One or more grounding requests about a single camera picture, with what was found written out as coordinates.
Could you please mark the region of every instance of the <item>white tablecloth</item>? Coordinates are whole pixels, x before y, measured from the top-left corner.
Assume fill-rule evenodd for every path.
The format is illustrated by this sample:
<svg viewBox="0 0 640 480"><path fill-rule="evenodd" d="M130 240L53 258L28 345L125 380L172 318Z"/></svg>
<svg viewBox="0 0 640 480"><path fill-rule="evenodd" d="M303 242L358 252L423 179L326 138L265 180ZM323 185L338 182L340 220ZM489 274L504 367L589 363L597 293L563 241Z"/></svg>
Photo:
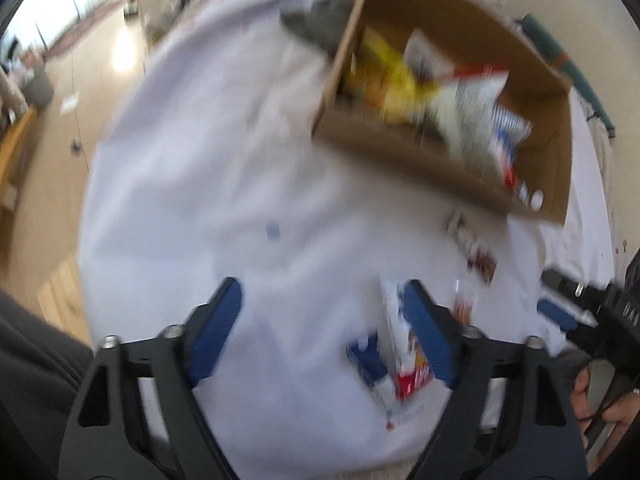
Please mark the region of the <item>white tablecloth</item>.
<svg viewBox="0 0 640 480"><path fill-rule="evenodd" d="M242 281L241 315L196 395L243 480L363 469L422 449L447 389L431 383L427 409L388 432L344 348L381 322L380 277L419 278L450 302L465 269L444 233L457 206L498 259L474 312L490 337L539 334L558 351L561 333L536 313L543 266L601 284L613 275L574 97L564 229L502 218L311 143L330 63L280 25L291 1L211 0L174 32L98 148L81 225L94 340L153 337L225 276Z"/></svg>

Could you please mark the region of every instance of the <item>blue gripper pad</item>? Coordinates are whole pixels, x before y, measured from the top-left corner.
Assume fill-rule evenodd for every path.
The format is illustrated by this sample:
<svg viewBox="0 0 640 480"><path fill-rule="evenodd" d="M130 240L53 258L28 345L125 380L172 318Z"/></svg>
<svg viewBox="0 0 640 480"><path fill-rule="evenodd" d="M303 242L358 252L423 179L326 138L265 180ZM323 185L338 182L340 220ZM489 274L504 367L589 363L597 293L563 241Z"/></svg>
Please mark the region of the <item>blue gripper pad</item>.
<svg viewBox="0 0 640 480"><path fill-rule="evenodd" d="M242 286L227 278L209 303L185 323L185 362L191 386L209 377L242 307Z"/></svg>
<svg viewBox="0 0 640 480"><path fill-rule="evenodd" d="M460 327L448 309L433 303L417 280L404 286L402 312L415 332L429 366L449 388L458 382L462 352Z"/></svg>
<svg viewBox="0 0 640 480"><path fill-rule="evenodd" d="M553 321L563 332L571 332L578 328L578 322L571 314L549 300L538 302L538 312Z"/></svg>

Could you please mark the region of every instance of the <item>wooden floor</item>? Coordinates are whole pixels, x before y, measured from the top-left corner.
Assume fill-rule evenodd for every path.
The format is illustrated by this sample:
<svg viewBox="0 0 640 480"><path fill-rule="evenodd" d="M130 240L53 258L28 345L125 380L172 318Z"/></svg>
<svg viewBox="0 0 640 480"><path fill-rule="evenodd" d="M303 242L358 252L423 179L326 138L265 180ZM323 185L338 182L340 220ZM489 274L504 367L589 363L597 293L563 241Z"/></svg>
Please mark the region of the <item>wooden floor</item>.
<svg viewBox="0 0 640 480"><path fill-rule="evenodd" d="M32 126L33 155L15 214L0 218L0 286L39 316L38 292L48 294L42 291L44 283L53 279L51 293L56 297L56 283L66 283L54 274L76 252L82 197L96 145L108 119L142 77L144 55L139 22L125 23L117 9L72 50L47 63L55 96ZM75 93L78 107L61 114L63 100ZM79 156L71 152L74 138L84 146Z"/></svg>
<svg viewBox="0 0 640 480"><path fill-rule="evenodd" d="M75 254L70 254L62 261L40 287L38 302L45 321L89 346L92 345L84 320L82 286Z"/></svg>

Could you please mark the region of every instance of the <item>snack bag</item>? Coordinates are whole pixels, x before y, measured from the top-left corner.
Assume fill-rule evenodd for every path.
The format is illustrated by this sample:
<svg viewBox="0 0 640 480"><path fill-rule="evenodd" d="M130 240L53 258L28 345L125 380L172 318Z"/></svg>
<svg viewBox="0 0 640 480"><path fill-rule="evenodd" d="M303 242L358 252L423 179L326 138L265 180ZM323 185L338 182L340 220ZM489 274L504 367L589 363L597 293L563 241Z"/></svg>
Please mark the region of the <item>snack bag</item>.
<svg viewBox="0 0 640 480"><path fill-rule="evenodd" d="M434 124L449 156L487 181L512 182L509 152L494 127L494 107L508 72L485 66L442 82L425 106L425 122Z"/></svg>
<svg viewBox="0 0 640 480"><path fill-rule="evenodd" d="M396 382L380 358L377 333L349 343L347 358L357 368L360 378L385 413L387 430L392 430L422 411L423 403L419 399L401 402L396 396Z"/></svg>
<svg viewBox="0 0 640 480"><path fill-rule="evenodd" d="M383 283L386 322L396 358L397 396L409 398L433 379L433 371L422 347L402 312L402 283Z"/></svg>
<svg viewBox="0 0 640 480"><path fill-rule="evenodd" d="M531 134L531 122L504 106L494 107L494 126L515 150Z"/></svg>
<svg viewBox="0 0 640 480"><path fill-rule="evenodd" d="M437 86L418 83L402 54L366 28L344 77L344 88L378 110L383 121L418 124L424 116L425 103Z"/></svg>

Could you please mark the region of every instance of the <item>gray cloth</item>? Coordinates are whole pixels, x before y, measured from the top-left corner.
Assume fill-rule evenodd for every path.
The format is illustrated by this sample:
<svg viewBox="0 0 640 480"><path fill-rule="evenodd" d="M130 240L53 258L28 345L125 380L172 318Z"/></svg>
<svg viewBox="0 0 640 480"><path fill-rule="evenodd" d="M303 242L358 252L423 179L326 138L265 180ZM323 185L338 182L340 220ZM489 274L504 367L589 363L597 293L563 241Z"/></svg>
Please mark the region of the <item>gray cloth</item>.
<svg viewBox="0 0 640 480"><path fill-rule="evenodd" d="M44 466L52 474L57 472L66 420L93 357L87 346L31 315L0 290L0 456L4 466L16 463L31 472ZM10 421L1 420L6 415ZM41 465L29 460L31 453ZM16 478L28 478L28 474Z"/></svg>
<svg viewBox="0 0 640 480"><path fill-rule="evenodd" d="M297 37L319 46L334 57L355 1L318 0L310 10L283 9L280 21Z"/></svg>

